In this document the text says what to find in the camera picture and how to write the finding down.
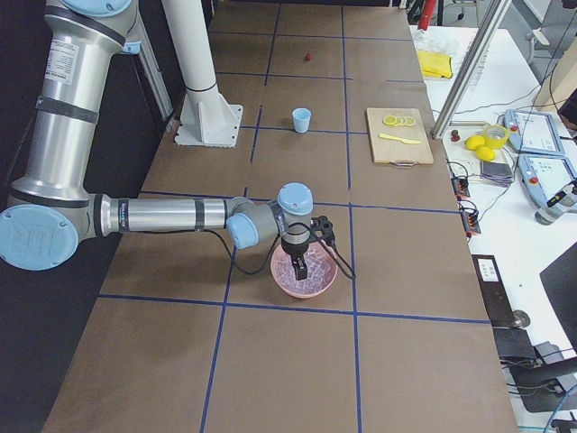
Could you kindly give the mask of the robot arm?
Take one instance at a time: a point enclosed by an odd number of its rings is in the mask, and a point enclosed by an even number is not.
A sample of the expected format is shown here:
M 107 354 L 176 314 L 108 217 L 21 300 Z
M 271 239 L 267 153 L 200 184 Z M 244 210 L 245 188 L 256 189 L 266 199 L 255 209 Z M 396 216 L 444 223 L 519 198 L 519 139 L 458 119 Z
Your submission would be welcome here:
M 88 192 L 88 168 L 108 172 L 132 152 L 123 144 L 94 145 L 113 56 L 136 52 L 146 66 L 156 60 L 135 1 L 49 1 L 44 18 L 52 39 L 26 171 L 11 184 L 1 215 L 4 262 L 44 271 L 67 261 L 81 242 L 112 233 L 226 229 L 239 249 L 277 237 L 297 279 L 307 277 L 313 197 L 303 184 L 283 186 L 263 205 L 243 197 L 138 199 Z

